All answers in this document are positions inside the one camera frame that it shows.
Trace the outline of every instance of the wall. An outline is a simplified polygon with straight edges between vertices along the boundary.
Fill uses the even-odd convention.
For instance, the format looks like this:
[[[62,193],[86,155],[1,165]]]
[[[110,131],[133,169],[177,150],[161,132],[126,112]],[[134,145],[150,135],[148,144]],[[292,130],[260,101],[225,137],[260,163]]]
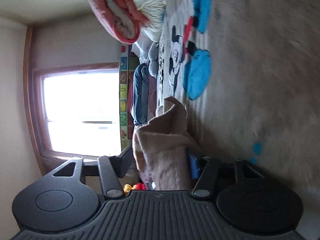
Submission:
[[[0,15],[25,24],[90,13],[88,0],[0,0]]]
[[[31,67],[119,62],[121,44],[90,14],[34,28]]]
[[[24,109],[22,64],[26,30],[19,23],[0,18],[1,240],[19,231],[11,212],[13,198],[41,176]]]

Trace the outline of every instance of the window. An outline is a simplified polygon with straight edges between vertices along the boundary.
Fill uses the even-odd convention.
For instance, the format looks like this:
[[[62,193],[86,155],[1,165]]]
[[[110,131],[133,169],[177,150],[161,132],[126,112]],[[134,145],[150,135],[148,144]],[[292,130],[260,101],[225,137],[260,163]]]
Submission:
[[[52,150],[76,155],[121,153],[118,70],[44,76],[45,130]]]
[[[27,122],[42,174],[65,160],[121,153],[119,63],[29,70],[24,65]]]

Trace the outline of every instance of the ribbed black plastic surface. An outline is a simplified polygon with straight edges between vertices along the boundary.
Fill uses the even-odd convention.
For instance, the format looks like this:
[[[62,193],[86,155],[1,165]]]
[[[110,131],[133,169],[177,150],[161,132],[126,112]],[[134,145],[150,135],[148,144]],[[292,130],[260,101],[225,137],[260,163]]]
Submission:
[[[85,225],[60,234],[24,230],[14,240],[302,240],[294,231],[279,236],[254,236],[228,225],[210,202],[192,199],[184,191],[131,191],[109,200]]]

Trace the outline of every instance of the window frame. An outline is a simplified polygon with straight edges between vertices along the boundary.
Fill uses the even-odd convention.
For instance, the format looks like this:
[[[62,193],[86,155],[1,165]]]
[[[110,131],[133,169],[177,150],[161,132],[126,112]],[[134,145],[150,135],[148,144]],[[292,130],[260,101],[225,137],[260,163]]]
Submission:
[[[59,66],[55,68],[47,68],[41,70],[28,69],[24,71],[27,75],[27,104],[26,114],[30,138],[36,155],[36,159],[42,175],[51,171],[64,161],[74,157],[74,154],[55,152],[52,150],[49,130],[45,119],[45,109],[43,102],[43,85],[46,77],[79,73],[81,71],[92,70],[118,70],[119,62],[97,63],[87,65]],[[95,161],[97,156],[79,155],[85,161]]]

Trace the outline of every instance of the blanket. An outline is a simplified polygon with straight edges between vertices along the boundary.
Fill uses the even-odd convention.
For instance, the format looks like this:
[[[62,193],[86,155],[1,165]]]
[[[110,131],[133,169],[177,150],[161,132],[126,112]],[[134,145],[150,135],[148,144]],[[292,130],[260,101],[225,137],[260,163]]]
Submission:
[[[136,131],[143,152],[143,158],[135,156],[137,166],[149,166],[156,190],[192,190],[186,148],[199,155],[201,150],[187,133],[186,117],[184,106],[169,97],[156,117]]]
[[[140,26],[148,18],[138,11],[133,0],[89,0],[102,26],[115,39],[132,44],[140,35]]]

